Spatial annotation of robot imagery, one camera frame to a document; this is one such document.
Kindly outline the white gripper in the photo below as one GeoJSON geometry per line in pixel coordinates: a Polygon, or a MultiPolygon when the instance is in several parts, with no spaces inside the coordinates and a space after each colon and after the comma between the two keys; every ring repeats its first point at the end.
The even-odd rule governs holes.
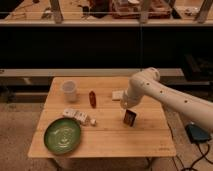
{"type": "Polygon", "coordinates": [[[139,97],[129,96],[126,92],[124,92],[120,100],[120,105],[123,109],[129,109],[136,106],[139,102],[140,102],[139,97]]]}

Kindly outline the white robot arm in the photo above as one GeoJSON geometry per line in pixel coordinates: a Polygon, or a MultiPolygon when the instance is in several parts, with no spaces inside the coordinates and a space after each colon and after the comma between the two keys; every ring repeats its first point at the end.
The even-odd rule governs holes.
{"type": "Polygon", "coordinates": [[[138,105],[146,95],[187,116],[201,128],[213,133],[213,102],[177,91],[160,83],[156,68],[146,68],[133,74],[120,104],[124,109],[138,105]]]}

